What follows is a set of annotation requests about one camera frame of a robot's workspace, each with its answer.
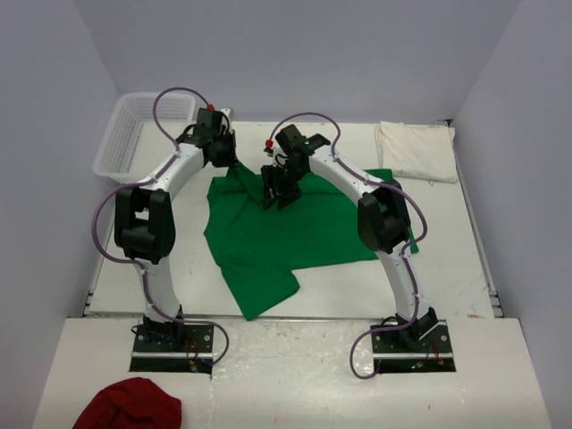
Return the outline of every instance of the white cloth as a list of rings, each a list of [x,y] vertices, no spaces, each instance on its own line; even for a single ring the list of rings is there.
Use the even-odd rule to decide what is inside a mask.
[[[375,127],[377,157],[395,177],[456,183],[455,129],[446,125],[381,122]]]

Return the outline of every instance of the green towel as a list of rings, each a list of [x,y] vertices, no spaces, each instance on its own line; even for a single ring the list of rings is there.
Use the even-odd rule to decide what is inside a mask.
[[[392,178],[391,170],[369,172]],[[247,320],[296,293],[292,270],[376,259],[358,237],[358,212],[346,196],[314,174],[299,185],[298,201],[264,211],[262,179],[244,165],[211,183],[206,241]]]

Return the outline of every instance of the red cloth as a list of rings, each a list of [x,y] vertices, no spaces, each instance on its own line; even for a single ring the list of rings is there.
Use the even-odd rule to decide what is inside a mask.
[[[147,378],[106,387],[89,402],[73,429],[180,429],[181,401]]]

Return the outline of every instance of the white table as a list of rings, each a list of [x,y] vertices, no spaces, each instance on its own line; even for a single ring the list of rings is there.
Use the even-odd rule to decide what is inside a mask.
[[[181,399],[183,428],[550,427],[520,326],[514,319],[449,320],[458,371],[385,374],[360,381],[348,368],[366,321],[224,320],[231,348],[202,374],[128,373],[133,319],[70,319],[55,354],[36,429],[72,427],[98,391],[133,376]],[[214,336],[214,351],[222,335]],[[357,350],[371,370],[371,343]]]
[[[235,122],[238,156],[254,171],[269,164],[262,151],[274,126],[270,122]],[[339,150],[362,168],[376,168],[374,124],[341,124]],[[333,138],[332,125],[299,123],[306,135],[323,133]],[[177,242],[171,254],[175,291],[187,315],[240,315],[203,231],[208,220],[206,193],[223,169],[208,166],[193,177],[173,202]],[[421,286],[440,318],[457,315],[493,317],[471,223],[460,184],[400,180],[424,210],[429,235],[412,257]],[[413,231],[421,231],[411,210]],[[110,240],[108,251],[122,256]],[[377,261],[311,268],[295,272],[300,290],[263,315],[287,318],[379,318],[395,312],[394,299],[381,264]],[[143,294],[135,270],[104,261],[90,311],[97,315],[144,311]]]

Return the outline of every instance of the plastic laundry basket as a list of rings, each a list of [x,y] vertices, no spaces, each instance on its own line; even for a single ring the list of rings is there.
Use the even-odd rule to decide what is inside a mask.
[[[148,92],[119,99],[93,164],[95,174],[119,183],[140,181],[172,152],[172,143],[153,121],[156,96]],[[157,106],[159,121],[174,137],[194,115],[195,98],[189,94],[167,94]]]

